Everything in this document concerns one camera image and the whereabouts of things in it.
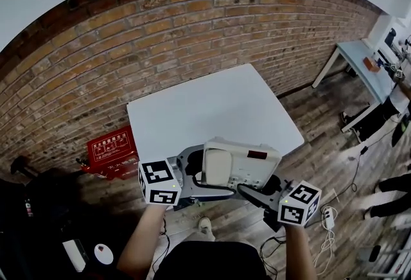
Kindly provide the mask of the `white power strip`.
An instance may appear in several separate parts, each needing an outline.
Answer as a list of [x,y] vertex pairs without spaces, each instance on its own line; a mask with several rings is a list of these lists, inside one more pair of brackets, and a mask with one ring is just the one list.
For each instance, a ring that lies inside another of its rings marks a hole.
[[330,231],[335,226],[335,217],[337,216],[337,211],[335,208],[326,206],[322,212],[322,225],[327,230]]

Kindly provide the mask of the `white desk telephone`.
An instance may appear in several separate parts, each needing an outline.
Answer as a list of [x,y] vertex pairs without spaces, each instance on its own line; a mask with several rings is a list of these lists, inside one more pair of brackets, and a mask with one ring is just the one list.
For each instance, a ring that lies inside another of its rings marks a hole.
[[204,145],[202,184],[236,188],[246,184],[261,189],[282,159],[272,147],[235,143],[215,137]]

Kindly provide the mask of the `red fire extinguisher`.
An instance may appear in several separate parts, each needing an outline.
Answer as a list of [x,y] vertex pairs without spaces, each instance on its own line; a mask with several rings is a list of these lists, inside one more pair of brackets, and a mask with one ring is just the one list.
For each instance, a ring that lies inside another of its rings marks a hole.
[[91,167],[88,159],[76,158],[76,162],[80,165],[82,171],[90,174],[95,174],[95,171]]

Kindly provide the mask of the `red fire extinguisher box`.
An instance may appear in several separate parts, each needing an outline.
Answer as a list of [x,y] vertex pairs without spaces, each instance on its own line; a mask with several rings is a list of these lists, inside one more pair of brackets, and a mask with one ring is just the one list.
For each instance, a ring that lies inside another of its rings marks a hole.
[[87,143],[88,165],[83,170],[107,180],[138,175],[139,156],[131,126],[125,126]]

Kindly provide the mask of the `white square table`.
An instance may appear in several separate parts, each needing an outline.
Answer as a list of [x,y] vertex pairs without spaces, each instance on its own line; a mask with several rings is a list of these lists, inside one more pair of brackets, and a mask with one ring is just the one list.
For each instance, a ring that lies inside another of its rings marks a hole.
[[128,103],[127,112],[140,162],[176,157],[215,137],[266,144],[282,157],[304,143],[296,124],[250,64],[138,98]]

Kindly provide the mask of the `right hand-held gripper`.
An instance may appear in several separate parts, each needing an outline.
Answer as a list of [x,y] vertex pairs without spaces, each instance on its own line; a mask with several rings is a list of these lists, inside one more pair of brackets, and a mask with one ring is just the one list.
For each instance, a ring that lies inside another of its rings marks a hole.
[[265,193],[245,184],[237,192],[256,207],[266,209],[263,221],[275,232],[282,225],[304,227],[317,212],[322,190],[306,181],[292,184],[281,176],[272,175],[265,184]]

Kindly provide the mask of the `white side table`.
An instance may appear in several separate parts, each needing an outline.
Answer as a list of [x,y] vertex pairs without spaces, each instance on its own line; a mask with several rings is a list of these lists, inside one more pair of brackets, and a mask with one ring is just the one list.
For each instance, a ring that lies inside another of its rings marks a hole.
[[342,55],[345,60],[348,61],[349,65],[355,70],[356,74],[361,77],[367,88],[370,89],[372,95],[376,98],[376,102],[373,105],[354,118],[347,116],[344,112],[342,113],[342,121],[345,124],[345,128],[351,129],[353,125],[357,124],[378,105],[385,102],[396,83],[392,81],[391,76],[385,70],[380,69],[378,73],[367,70],[363,64],[363,59],[365,57],[373,58],[371,50],[362,41],[356,40],[337,44],[335,52],[314,81],[312,87],[318,86],[339,55]]

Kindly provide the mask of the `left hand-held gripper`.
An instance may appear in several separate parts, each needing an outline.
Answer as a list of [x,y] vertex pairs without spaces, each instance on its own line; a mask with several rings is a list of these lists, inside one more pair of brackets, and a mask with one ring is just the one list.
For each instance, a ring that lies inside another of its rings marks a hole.
[[201,184],[204,146],[186,148],[176,164],[168,160],[139,163],[139,184],[147,204],[177,207],[186,202],[227,200],[235,190]]

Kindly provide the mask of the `white flat box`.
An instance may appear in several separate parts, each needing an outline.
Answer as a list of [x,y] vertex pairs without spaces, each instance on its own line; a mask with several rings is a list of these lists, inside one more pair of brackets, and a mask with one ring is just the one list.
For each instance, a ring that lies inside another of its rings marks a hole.
[[68,240],[62,243],[64,249],[77,272],[83,272],[88,262],[86,252],[78,239]]

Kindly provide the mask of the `person's left forearm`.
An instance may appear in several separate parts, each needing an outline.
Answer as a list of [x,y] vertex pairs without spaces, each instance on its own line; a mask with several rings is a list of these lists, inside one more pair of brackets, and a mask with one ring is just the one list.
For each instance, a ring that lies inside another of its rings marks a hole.
[[128,240],[117,268],[133,280],[146,280],[168,206],[149,204]]

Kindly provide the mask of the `brown box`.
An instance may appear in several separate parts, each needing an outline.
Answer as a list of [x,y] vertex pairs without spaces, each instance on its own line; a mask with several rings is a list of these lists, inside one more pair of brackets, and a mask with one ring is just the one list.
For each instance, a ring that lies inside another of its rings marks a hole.
[[365,57],[363,59],[363,64],[370,72],[378,73],[380,71],[378,63],[373,58]]

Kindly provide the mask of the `person's right forearm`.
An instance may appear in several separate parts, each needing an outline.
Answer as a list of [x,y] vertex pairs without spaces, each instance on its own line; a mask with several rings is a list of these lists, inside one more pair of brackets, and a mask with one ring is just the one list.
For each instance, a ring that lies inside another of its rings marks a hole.
[[318,280],[304,227],[285,225],[286,280]]

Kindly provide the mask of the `person's white shoe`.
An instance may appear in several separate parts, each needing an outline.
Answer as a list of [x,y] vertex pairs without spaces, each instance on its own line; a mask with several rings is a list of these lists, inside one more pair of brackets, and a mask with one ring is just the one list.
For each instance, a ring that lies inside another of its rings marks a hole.
[[212,224],[208,217],[203,217],[198,222],[198,234],[201,241],[215,241],[215,236],[212,230]]

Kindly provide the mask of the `person's dark shirt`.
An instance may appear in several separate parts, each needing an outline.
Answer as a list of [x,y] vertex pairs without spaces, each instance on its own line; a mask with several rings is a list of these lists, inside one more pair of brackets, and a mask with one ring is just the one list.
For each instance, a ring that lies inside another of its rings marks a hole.
[[153,280],[268,280],[268,276],[251,245],[183,241],[163,259]]

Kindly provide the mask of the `black office chair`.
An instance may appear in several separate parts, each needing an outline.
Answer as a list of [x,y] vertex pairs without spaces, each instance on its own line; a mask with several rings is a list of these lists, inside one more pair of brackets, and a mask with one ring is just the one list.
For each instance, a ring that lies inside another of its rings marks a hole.
[[[121,232],[115,216],[84,202],[77,179],[50,169],[18,184],[0,179],[0,280],[127,280],[116,268]],[[74,269],[63,242],[80,240],[88,262]],[[94,255],[97,244],[114,255],[110,265]]]

